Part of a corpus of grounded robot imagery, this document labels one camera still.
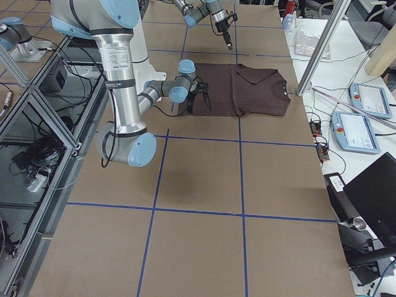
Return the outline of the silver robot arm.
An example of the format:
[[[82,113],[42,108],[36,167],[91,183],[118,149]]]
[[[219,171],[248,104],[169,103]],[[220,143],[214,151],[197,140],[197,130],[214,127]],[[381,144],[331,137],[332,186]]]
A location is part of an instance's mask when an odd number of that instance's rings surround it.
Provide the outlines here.
[[[143,115],[161,97],[182,103],[195,88],[196,67],[184,59],[174,80],[151,80],[137,93],[131,43],[140,20],[137,1],[51,1],[53,28],[64,35],[93,39],[99,49],[114,120],[98,135],[103,166],[109,161],[131,167],[149,164],[157,149]]]
[[[136,36],[141,21],[139,1],[50,1],[53,28],[63,35],[92,40],[97,35]],[[227,48],[233,49],[228,32],[237,13],[224,8],[221,1],[200,1],[194,6],[188,1],[163,1],[177,8],[187,27],[193,28],[206,17],[212,31],[222,37]]]

